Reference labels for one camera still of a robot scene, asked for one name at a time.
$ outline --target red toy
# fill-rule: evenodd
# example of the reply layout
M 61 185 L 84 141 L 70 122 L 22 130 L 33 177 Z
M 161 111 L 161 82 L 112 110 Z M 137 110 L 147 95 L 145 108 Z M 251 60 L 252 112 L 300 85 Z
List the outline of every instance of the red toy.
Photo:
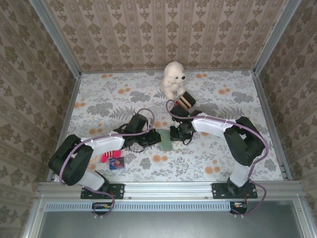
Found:
M 113 150 L 113 151 L 108 151 L 103 154 L 101 158 L 101 163 L 107 162 L 108 158 L 119 158 L 121 156 L 121 150 Z

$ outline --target white teddy bear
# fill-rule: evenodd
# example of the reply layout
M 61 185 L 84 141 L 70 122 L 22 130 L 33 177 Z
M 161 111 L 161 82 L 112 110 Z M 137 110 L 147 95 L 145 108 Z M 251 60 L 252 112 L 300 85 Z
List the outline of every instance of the white teddy bear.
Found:
M 184 67 L 179 62 L 171 62 L 164 69 L 164 78 L 160 83 L 160 90 L 168 100 L 174 100 L 174 92 L 180 96 L 185 93 L 183 80 L 185 79 Z

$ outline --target table surface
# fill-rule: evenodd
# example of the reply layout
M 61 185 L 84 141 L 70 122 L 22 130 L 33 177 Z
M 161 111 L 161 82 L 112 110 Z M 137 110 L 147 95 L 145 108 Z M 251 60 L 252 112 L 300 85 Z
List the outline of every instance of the table surface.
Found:
M 166 98 L 159 90 L 163 72 L 83 74 L 67 134 L 96 137 L 111 132 L 140 108 L 155 113 L 155 128 L 169 129 L 174 123 L 165 109 Z M 253 180 L 282 180 L 250 71 L 187 72 L 185 89 L 197 100 L 197 109 L 226 119 L 250 118 L 269 142 L 269 156 L 257 164 Z M 143 111 L 146 117 L 151 114 Z M 206 133 L 195 133 L 185 146 L 173 142 L 173 151 L 159 145 L 142 153 L 122 151 L 125 168 L 110 171 L 108 162 L 91 165 L 109 181 L 215 181 L 227 180 L 234 165 L 227 143 Z

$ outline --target purple cable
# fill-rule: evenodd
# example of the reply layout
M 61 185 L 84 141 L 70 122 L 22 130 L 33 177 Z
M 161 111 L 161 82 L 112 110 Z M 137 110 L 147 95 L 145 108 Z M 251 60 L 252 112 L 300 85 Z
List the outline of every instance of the purple cable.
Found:
M 150 128 L 148 128 L 147 130 L 145 131 L 142 131 L 140 133 L 133 133 L 133 134 L 115 134 L 115 136 L 120 136 L 120 137 L 123 137 L 123 136 L 137 136 L 137 135 L 142 135 L 142 134 L 145 134 L 147 133 L 148 131 L 152 130 L 153 127 L 154 127 L 154 122 L 155 122 L 155 116 L 154 116 L 154 113 L 148 109 L 148 108 L 141 108 L 138 110 L 137 113 L 139 113 L 140 111 L 143 111 L 143 110 L 146 110 L 146 111 L 149 111 L 151 114 L 152 114 L 152 119 L 153 119 L 153 122 L 152 122 L 152 125 L 150 126 Z M 65 170 L 65 167 L 68 163 L 68 161 L 70 160 L 71 156 L 75 153 L 75 151 L 80 147 L 82 146 L 83 144 L 85 143 L 88 143 L 88 142 L 92 142 L 94 140 L 100 140 L 100 139 L 105 139 L 107 137 L 110 137 L 110 134 L 107 134 L 107 135 L 102 135 L 102 136 L 98 136 L 98 137 L 95 137 L 95 138 L 92 138 L 92 139 L 87 139 L 87 140 L 84 140 L 82 142 L 80 142 L 78 145 L 76 145 L 72 150 L 71 152 L 69 153 L 69 155 L 66 157 L 66 160 L 63 164 L 63 166 L 61 167 L 60 169 L 60 172 L 59 172 L 59 183 L 62 184 L 62 185 L 66 185 L 66 183 L 64 183 L 62 181 L 62 176 L 63 176 L 63 173 L 64 173 L 64 170 Z M 107 196 L 109 196 L 111 199 L 112 199 L 112 206 L 111 208 L 109 209 L 109 211 L 107 211 L 104 216 L 108 215 L 110 213 L 110 211 L 113 209 L 114 207 L 114 197 L 112 195 L 110 195 L 109 193 L 106 193 L 106 192 L 100 192 L 100 191 L 96 191 L 96 190 L 92 190 L 91 188 L 88 188 L 88 187 L 85 187 L 87 190 L 91 191 L 91 192 L 94 192 L 94 193 L 98 193 L 98 194 L 105 194 Z
M 169 109 L 168 109 L 168 103 L 170 103 L 170 102 L 175 103 L 174 100 L 168 100 L 168 101 L 166 102 L 166 104 L 165 104 L 165 107 L 166 107 L 167 112 L 168 112 L 172 117 L 174 117 L 174 118 L 178 118 L 178 119 L 210 119 L 210 120 L 214 120 L 214 121 L 219 121 L 219 122 L 228 123 L 228 124 L 235 125 L 235 126 L 237 126 L 237 127 L 239 127 L 239 128 L 242 128 L 242 129 L 245 129 L 245 130 L 251 132 L 252 134 L 254 134 L 254 135 L 263 143 L 263 145 L 264 145 L 264 147 L 265 147 L 265 154 L 264 154 L 261 158 L 259 158 L 259 159 L 256 160 L 255 162 L 253 162 L 253 164 L 252 164 L 252 166 L 251 166 L 251 169 L 250 169 L 250 171 L 249 171 L 249 174 L 248 174 L 248 179 L 249 179 L 250 182 L 253 183 L 255 186 L 259 186 L 260 188 L 262 188 L 262 189 L 264 190 L 264 195 L 263 195 L 261 201 L 258 203 L 258 205 L 257 205 L 252 211 L 250 211 L 250 212 L 245 213 L 245 214 L 242 215 L 242 214 L 240 214 L 239 212 L 237 212 L 237 211 L 234 210 L 236 213 L 238 213 L 238 214 L 241 215 L 241 216 L 248 216 L 248 215 L 251 215 L 252 213 L 254 213 L 254 212 L 258 209 L 258 207 L 264 202 L 264 199 L 265 199 L 265 197 L 266 197 L 266 189 L 265 189 L 262 185 L 260 185 L 260 184 L 258 184 L 258 183 L 256 183 L 256 182 L 252 181 L 250 177 L 251 177 L 251 174 L 252 174 L 252 172 L 253 172 L 253 170 L 254 170 L 255 165 L 256 165 L 257 163 L 261 162 L 262 160 L 264 160 L 264 159 L 267 157 L 268 153 L 269 153 L 269 148 L 268 148 L 268 144 L 267 144 L 266 140 L 265 140 L 260 134 L 256 133 L 254 130 L 252 130 L 252 129 L 250 129 L 250 128 L 244 126 L 244 125 L 240 125 L 240 124 L 238 124 L 238 123 L 236 123 L 236 122 L 229 121 L 229 120 L 226 120 L 226 119 L 215 118 L 215 117 L 212 117 L 212 116 L 206 116 L 206 117 L 205 117 L 205 116 L 195 116 L 195 117 L 179 117 L 179 116 L 176 116 L 176 115 L 174 115 L 173 113 L 171 113 L 171 112 L 169 111 Z

